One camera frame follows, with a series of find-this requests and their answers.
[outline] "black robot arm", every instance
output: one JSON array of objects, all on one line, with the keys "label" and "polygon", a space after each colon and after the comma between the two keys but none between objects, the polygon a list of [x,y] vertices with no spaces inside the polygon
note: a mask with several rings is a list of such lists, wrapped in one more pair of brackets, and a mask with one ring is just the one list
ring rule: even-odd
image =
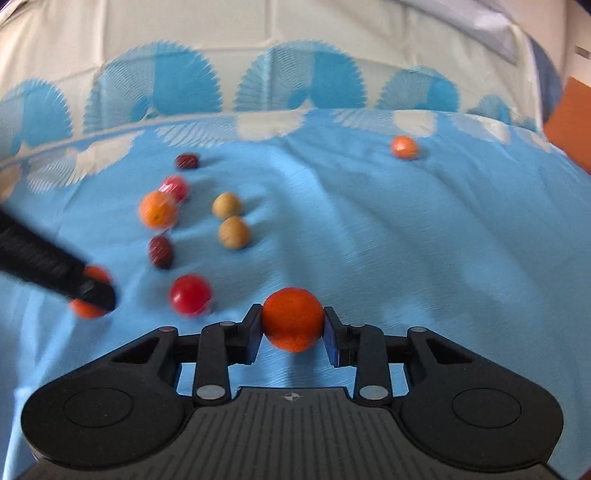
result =
[{"label": "black robot arm", "polygon": [[[426,328],[388,336],[324,312],[331,364],[356,367],[352,398],[338,386],[232,398],[228,367],[255,361],[261,305],[201,334],[160,327],[31,396],[22,431],[42,460],[23,478],[560,478],[546,463],[563,416],[546,390]],[[179,395],[188,362],[192,393]],[[392,392],[390,363],[404,365],[406,395]]]},{"label": "black robot arm", "polygon": [[0,208],[0,270],[70,299],[111,312],[115,290],[84,275],[85,263],[43,239]]}]

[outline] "red tomato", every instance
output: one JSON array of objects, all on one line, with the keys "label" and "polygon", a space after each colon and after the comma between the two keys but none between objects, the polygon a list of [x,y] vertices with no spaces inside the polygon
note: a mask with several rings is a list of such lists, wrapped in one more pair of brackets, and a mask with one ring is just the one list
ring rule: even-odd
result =
[{"label": "red tomato", "polygon": [[175,312],[196,317],[209,312],[213,298],[209,282],[198,275],[177,278],[170,289],[170,304]]},{"label": "red tomato", "polygon": [[189,195],[189,184],[181,175],[171,175],[164,179],[159,190],[172,195],[177,203],[181,203]]}]

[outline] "small orange ball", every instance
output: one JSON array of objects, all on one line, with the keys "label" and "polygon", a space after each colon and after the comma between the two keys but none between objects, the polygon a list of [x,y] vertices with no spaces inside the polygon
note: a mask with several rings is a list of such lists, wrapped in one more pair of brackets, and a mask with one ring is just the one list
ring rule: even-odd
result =
[{"label": "small orange ball", "polygon": [[322,337],[324,308],[307,290],[283,288],[265,300],[262,330],[277,348],[303,352]]},{"label": "small orange ball", "polygon": [[159,190],[147,194],[139,204],[138,211],[142,223],[153,230],[166,230],[178,220],[174,198]]},{"label": "small orange ball", "polygon": [[414,160],[418,156],[418,145],[410,137],[396,137],[392,140],[390,147],[392,154],[403,160]]},{"label": "small orange ball", "polygon": [[[104,283],[111,283],[111,276],[107,270],[98,265],[88,265],[84,269],[84,275]],[[78,318],[83,320],[93,320],[107,314],[106,311],[78,299],[70,302],[70,308]]]}]

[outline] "blue bedsheet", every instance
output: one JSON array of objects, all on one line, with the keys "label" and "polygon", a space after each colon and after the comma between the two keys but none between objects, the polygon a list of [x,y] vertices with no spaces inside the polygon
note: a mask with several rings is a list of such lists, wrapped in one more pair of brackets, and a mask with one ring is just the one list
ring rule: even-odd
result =
[{"label": "blue bedsheet", "polygon": [[[398,133],[416,137],[420,159],[392,157]],[[171,233],[174,268],[157,271],[137,206],[185,151],[202,167],[183,173],[191,197]],[[591,177],[532,132],[426,111],[218,115],[64,144],[8,168],[19,180],[6,207],[106,266],[121,304],[84,322],[62,298],[0,277],[3,480],[33,462],[19,417],[36,388],[161,325],[185,334],[240,321],[285,286],[311,290],[345,323],[392,335],[427,326],[541,384],[565,415],[551,465],[574,480],[591,464]],[[245,204],[253,240],[243,251],[217,241],[210,206],[224,191]],[[196,320],[167,304],[189,272],[211,281],[217,302]],[[230,369],[234,389],[352,387],[353,375],[332,369],[321,343],[292,355],[266,340],[255,365]],[[392,375],[405,393],[401,370]],[[179,389],[190,382],[185,372]]]}]

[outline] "red ball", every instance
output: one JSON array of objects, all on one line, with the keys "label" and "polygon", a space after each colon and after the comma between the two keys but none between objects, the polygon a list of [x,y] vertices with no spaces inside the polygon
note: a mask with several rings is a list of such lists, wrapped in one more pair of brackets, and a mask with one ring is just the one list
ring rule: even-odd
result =
[{"label": "red ball", "polygon": [[173,310],[187,317],[208,313],[212,300],[213,291],[209,282],[198,275],[179,277],[170,289]]},{"label": "red ball", "polygon": [[181,175],[171,175],[164,179],[159,190],[172,195],[175,202],[181,203],[189,195],[189,184]]},{"label": "red ball", "polygon": [[390,144],[392,153],[403,160],[414,160],[418,157],[419,148],[417,143],[410,137],[400,136],[392,140]]}]

